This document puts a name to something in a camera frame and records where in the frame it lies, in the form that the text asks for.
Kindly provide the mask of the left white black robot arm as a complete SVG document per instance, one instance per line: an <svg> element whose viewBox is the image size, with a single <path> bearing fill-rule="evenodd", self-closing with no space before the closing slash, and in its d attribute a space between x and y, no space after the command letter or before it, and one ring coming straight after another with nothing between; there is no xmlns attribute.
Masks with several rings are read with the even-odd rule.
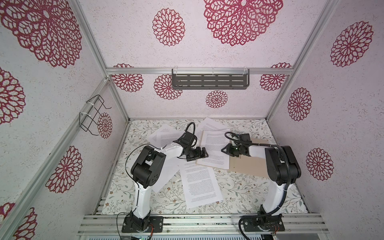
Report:
<svg viewBox="0 0 384 240"><path fill-rule="evenodd" d="M163 148L150 144L142 145L143 149L128 174L135 183L135 199L132 210L126 213L123 233L129 230L145 232L154 229L150 224L151 191L152 186L159 180L166 161L177 158L191 162L209 156L206 148L196 146L198 137L195 131L196 124L190 122L181 137Z"/></svg>

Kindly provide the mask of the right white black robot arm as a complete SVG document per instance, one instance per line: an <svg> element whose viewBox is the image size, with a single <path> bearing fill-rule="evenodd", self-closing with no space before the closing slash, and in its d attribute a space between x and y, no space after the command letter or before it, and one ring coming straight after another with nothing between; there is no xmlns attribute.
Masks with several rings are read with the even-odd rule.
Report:
<svg viewBox="0 0 384 240"><path fill-rule="evenodd" d="M300 178L302 171L296 157L289 146L253 143L249 134L224 133L225 138L231 142L227 144L222 153L231 157L264 157L267 173L271 179L269 191L265 202L260 206L256 215L243 216L238 221L239 231L248 240L245 234L246 226L256 228L260 232L284 231L281 210L286 200L288 190Z"/></svg>

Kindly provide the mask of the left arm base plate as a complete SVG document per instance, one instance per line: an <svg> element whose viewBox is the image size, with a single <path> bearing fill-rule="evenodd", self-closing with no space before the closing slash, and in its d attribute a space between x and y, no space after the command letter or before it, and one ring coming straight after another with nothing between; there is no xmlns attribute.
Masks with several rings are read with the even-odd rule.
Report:
<svg viewBox="0 0 384 240"><path fill-rule="evenodd" d="M164 217L147 216L139 219L135 215L124 219L122 233L161 233L163 231Z"/></svg>

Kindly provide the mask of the brown cardboard folder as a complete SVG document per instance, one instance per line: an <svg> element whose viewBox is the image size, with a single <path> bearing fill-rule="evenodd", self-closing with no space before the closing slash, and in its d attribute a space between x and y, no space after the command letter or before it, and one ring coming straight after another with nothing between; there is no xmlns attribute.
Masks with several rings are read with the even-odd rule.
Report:
<svg viewBox="0 0 384 240"><path fill-rule="evenodd" d="M251 146L252 156L230 157L229 171L269 179L265 148Z"/></svg>

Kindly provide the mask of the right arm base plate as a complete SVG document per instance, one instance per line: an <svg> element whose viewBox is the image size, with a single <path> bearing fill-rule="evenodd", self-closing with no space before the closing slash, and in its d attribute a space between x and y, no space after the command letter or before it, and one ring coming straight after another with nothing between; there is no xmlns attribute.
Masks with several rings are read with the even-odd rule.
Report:
<svg viewBox="0 0 384 240"><path fill-rule="evenodd" d="M282 215L268 216L262 218L246 217L242 223L246 232L283 232L285 226L283 224Z"/></svg>

